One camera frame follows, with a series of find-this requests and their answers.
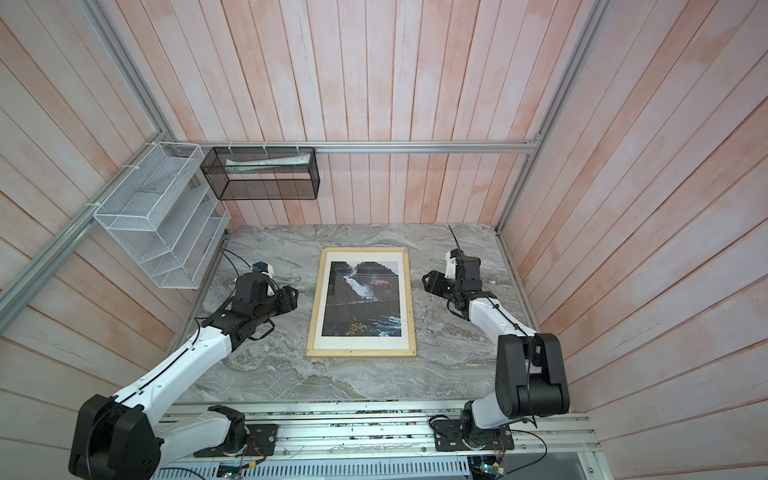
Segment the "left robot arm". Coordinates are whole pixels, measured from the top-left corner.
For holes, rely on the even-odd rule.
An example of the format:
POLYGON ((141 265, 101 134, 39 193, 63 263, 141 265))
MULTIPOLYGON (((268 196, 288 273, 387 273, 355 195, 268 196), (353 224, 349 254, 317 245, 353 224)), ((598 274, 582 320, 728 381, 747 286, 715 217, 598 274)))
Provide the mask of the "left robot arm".
POLYGON ((168 358, 111 396, 96 394, 79 409, 68 462, 81 479, 149 479, 183 457, 212 448, 238 457, 250 433, 242 412, 223 405, 170 426, 160 421, 192 384, 256 329, 298 305, 299 292, 280 287, 271 267, 258 263, 239 276, 220 307, 168 358))

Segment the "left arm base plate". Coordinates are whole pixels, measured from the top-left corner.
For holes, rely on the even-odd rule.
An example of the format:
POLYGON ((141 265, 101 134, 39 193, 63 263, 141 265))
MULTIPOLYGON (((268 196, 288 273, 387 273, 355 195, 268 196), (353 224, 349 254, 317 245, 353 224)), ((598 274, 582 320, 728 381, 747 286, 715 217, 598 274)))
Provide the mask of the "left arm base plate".
MULTIPOLYGON (((269 457, 274 454, 278 434, 278 425, 274 423, 245 424, 248 435, 244 448, 237 451, 237 455, 269 457)), ((232 457, 234 453, 226 453, 221 446, 209 447, 193 454, 194 458, 232 457)))

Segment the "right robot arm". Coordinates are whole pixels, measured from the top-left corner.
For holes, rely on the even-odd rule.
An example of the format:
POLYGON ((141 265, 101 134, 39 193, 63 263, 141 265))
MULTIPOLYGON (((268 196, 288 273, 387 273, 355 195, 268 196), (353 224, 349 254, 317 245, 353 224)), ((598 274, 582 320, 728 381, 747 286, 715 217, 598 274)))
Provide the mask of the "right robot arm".
POLYGON ((450 313, 486 334, 496 349, 494 389, 465 404, 459 432, 477 449, 503 427, 522 419, 566 414, 570 395, 559 339, 524 326, 483 288, 481 259, 455 248, 446 254, 443 273, 422 277, 424 290, 446 301, 450 313))

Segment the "white passe-partout mat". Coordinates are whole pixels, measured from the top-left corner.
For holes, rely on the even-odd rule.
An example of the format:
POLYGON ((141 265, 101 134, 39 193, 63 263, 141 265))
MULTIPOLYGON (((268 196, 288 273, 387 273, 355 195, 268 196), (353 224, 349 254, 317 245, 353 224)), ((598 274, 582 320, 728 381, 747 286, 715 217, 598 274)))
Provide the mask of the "white passe-partout mat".
POLYGON ((408 249, 405 247, 327 247, 322 250, 306 355, 310 358, 388 358, 417 356, 408 249), (402 335, 382 337, 325 337, 321 334, 330 263, 393 261, 400 277, 402 335))

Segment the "waterfall photo print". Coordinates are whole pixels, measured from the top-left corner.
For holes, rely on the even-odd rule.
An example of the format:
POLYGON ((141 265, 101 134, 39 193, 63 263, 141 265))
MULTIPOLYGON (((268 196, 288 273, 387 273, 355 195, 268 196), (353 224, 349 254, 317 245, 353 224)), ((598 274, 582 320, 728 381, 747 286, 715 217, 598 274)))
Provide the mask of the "waterfall photo print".
POLYGON ((400 337, 398 264, 393 261, 331 262, 321 334, 325 337, 400 337))

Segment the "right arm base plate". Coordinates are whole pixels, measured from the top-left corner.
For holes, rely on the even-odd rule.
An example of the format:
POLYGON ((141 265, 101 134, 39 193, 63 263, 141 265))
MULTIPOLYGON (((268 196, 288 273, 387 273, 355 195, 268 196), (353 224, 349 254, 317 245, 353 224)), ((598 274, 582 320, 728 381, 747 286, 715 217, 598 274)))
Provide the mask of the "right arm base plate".
POLYGON ((433 432, 435 449, 439 452, 469 450, 511 451, 514 440, 508 430, 481 430, 470 427, 459 419, 435 416, 428 419, 433 432))

